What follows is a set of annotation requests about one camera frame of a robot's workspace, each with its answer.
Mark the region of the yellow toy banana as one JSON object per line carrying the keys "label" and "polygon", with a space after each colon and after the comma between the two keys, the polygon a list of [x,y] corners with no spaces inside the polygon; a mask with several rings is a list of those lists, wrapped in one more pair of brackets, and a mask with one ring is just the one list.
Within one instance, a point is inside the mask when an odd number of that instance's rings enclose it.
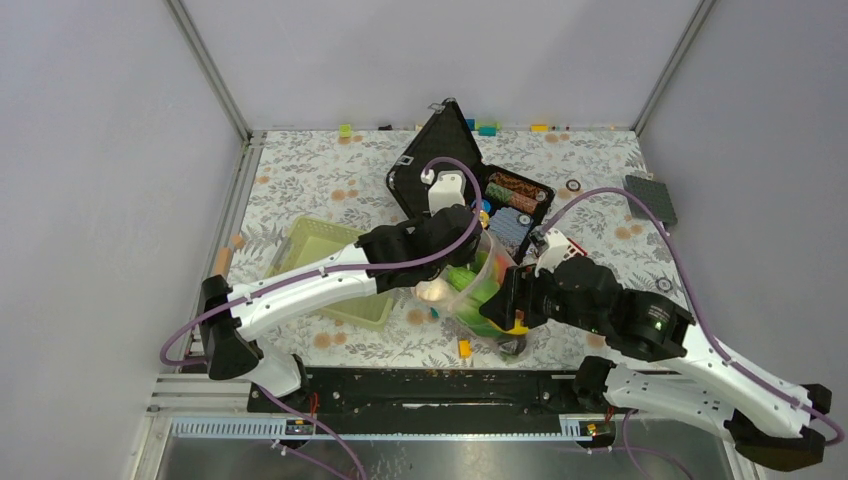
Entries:
{"label": "yellow toy banana", "polygon": [[515,336],[523,336],[527,335],[530,331],[530,328],[526,325],[523,319],[513,319],[507,322],[507,329],[505,332],[509,335]]}

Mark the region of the clear zip top bag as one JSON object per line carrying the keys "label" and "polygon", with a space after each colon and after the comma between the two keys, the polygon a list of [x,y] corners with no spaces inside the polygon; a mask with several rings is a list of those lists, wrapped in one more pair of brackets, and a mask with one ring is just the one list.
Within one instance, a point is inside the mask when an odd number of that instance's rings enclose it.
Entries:
{"label": "clear zip top bag", "polygon": [[480,311],[499,291],[506,270],[513,265],[499,240],[484,231],[470,263],[447,266],[434,279],[418,283],[412,292],[438,314],[456,320],[466,333],[487,343],[501,358],[513,361],[527,348],[528,329],[518,325],[505,330]]}

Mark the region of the white green leek toy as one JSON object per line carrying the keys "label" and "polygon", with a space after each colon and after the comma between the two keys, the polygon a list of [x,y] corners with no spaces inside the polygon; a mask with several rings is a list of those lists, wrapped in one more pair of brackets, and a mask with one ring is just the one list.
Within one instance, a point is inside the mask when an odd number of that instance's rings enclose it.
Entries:
{"label": "white green leek toy", "polygon": [[447,281],[436,278],[418,283],[414,287],[414,294],[425,303],[440,303],[451,300],[455,291]]}

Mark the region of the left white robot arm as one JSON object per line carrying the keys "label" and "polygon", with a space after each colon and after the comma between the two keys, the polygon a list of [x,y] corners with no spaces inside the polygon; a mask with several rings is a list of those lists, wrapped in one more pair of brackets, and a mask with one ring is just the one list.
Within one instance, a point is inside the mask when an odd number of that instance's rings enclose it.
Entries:
{"label": "left white robot arm", "polygon": [[288,411],[309,401],[310,385],[292,354],[265,346],[264,335],[328,305],[411,288],[448,266],[470,262],[482,234],[477,212],[453,205],[433,216],[382,225],[341,250],[264,280],[202,284],[199,330],[205,370],[214,381],[247,380]]}

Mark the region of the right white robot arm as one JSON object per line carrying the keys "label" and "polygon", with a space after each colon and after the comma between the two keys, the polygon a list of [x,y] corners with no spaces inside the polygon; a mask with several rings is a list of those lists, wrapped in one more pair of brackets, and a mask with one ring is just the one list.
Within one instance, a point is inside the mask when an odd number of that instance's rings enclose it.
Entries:
{"label": "right white robot arm", "polygon": [[687,310],[661,294],[623,287],[610,269],[589,258],[573,257],[555,269],[510,267],[480,312],[499,327],[533,329],[553,320],[595,333],[613,351],[689,380],[683,385],[653,379],[588,356],[572,384],[583,410],[639,410],[677,420],[781,472],[824,458],[826,439],[810,422],[828,413],[829,389],[794,385],[746,366],[741,357],[722,357]]}

